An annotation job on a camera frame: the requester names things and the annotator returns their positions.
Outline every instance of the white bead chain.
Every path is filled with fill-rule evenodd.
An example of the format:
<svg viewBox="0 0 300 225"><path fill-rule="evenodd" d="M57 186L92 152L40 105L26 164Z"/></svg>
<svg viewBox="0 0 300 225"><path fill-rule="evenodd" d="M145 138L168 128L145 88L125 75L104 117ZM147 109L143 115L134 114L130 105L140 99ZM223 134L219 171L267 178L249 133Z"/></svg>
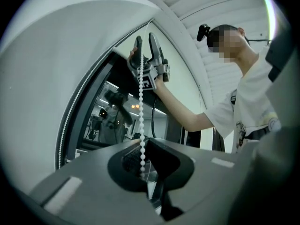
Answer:
<svg viewBox="0 0 300 225"><path fill-rule="evenodd" d="M146 158L146 156L145 156L145 142L144 142L144 139L145 139L145 136L144 136L144 118L143 118L143 115L144 115L144 113L143 113L143 72L144 72L144 51L143 51L143 48L144 48L144 40L145 40L145 37L146 37L146 31L147 31L147 28L148 28L148 25L149 25L149 23L147 24L147 26L146 26L146 29L145 29L145 33L144 33L144 37L143 37L143 39L142 39L142 45L141 45L141 66L140 66L140 78L139 78L139 101L140 101L140 103L139 103L139 110L140 110L140 113L139 113L139 115L140 115L140 134L141 134L141 136L140 136L140 140L141 140L141 143L140 143L140 145L141 145L141 178L144 180L144 178L145 178L145 173L144 173L144 171L145 171L145 158Z"/></svg>

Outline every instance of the white ceiling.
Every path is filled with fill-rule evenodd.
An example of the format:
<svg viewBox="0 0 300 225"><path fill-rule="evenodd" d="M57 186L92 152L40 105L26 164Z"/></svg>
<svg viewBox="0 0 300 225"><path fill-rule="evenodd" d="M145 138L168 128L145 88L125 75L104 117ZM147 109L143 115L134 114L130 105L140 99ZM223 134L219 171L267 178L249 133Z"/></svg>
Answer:
<svg viewBox="0 0 300 225"><path fill-rule="evenodd" d="M213 104L234 90L241 78L237 65L224 64L216 55L208 53L206 41L196 40L199 26L210 27L230 24L242 27L248 39L268 37L268 14L264 0L161 0L176 14L184 25L199 52L207 72ZM265 42L250 42L255 51L260 51Z"/></svg>

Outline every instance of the ceiling light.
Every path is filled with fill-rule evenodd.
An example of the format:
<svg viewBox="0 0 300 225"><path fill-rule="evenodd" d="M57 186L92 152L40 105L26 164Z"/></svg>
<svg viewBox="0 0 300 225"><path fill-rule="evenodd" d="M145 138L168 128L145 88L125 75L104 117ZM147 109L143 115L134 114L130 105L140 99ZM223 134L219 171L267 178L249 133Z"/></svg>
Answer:
<svg viewBox="0 0 300 225"><path fill-rule="evenodd" d="M106 102L106 101L104 101L104 100L102 100L102 99L100 99L100 101L102 101L102 102L104 102L104 103L107 103L107 104L108 104L108 102Z"/></svg>
<svg viewBox="0 0 300 225"><path fill-rule="evenodd" d="M114 88L116 88L116 89L118 89L119 87L118 86L116 86L116 85L114 85L114 84L112 84L111 82L108 82L108 81L106 81L109 85L111 85L111 86L113 86Z"/></svg>
<svg viewBox="0 0 300 225"><path fill-rule="evenodd" d="M135 116L139 116L139 115L137 115L137 114L135 114L135 113L133 113L133 112L131 112L131 114L132 114L132 115L135 115Z"/></svg>
<svg viewBox="0 0 300 225"><path fill-rule="evenodd" d="M275 36L276 30L276 17L275 11L273 7L272 0L264 0L268 10L268 17L269 17L269 40L272 40Z"/></svg>
<svg viewBox="0 0 300 225"><path fill-rule="evenodd" d="M161 113L161 114L163 114L163 115L167 115L166 113L164 113L164 112L158 110L157 108L155 108L155 111L156 111L156 112L159 112L159 113Z"/></svg>

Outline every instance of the person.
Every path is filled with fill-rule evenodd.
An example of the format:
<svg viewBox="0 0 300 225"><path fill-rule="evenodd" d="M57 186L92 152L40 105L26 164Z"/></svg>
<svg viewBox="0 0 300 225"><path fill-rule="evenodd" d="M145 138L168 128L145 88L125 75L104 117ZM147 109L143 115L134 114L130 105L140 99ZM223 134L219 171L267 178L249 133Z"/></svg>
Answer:
<svg viewBox="0 0 300 225"><path fill-rule="evenodd" d="M266 133L279 130L280 122L266 96L266 90L272 84L268 78L272 67L265 60L268 47L256 53L245 37L245 31L227 24L208 33L207 46L210 52L219 53L225 62L234 62L240 68L242 78L222 102L201 114L194 114L167 89L162 78L157 77L154 92L172 116L188 132L215 127L226 138L234 131L233 153L240 151L248 141L260 140ZM128 60L136 51L137 47L134 47Z"/></svg>
<svg viewBox="0 0 300 225"><path fill-rule="evenodd" d="M128 101L127 92L119 88L116 93L111 93L110 99L111 102L105 108L106 116L100 126L99 142L113 145L123 142L126 134L125 123L130 126L132 118L123 107Z"/></svg>

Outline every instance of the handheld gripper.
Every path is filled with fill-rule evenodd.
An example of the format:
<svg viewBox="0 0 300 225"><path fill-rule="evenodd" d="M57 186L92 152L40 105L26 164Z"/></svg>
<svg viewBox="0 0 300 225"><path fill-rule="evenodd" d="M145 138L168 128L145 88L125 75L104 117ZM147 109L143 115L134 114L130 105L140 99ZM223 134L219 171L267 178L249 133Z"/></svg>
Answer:
<svg viewBox="0 0 300 225"><path fill-rule="evenodd" d="M132 59L127 61L128 68L138 82L142 57L142 42L141 36L138 36L134 45L137 47L137 51L132 56ZM155 79L159 75L163 76L164 82L168 82L170 78L170 66L168 60L164 58L158 39L152 32L149 33L149 44L152 58L149 59L143 56L143 90L155 90Z"/></svg>

